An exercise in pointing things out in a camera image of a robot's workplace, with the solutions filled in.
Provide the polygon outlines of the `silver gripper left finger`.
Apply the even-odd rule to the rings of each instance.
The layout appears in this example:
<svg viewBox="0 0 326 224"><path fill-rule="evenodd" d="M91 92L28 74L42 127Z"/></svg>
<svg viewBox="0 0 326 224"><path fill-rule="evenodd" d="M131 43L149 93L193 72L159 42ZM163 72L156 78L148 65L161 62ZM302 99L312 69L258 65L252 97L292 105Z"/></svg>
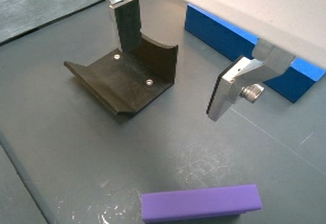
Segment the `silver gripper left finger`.
<svg viewBox="0 0 326 224"><path fill-rule="evenodd" d="M120 51L132 51L141 43L139 0L107 0L116 27Z"/></svg>

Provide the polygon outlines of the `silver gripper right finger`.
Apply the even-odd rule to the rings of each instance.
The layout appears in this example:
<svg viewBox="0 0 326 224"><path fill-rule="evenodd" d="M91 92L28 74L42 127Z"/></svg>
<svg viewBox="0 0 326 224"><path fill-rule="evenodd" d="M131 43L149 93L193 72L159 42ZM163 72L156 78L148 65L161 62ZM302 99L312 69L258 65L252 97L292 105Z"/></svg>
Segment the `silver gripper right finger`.
<svg viewBox="0 0 326 224"><path fill-rule="evenodd" d="M295 55L259 39L252 59L240 56L217 76L205 114L216 121L239 98L254 103L263 92L260 82L280 76Z"/></svg>

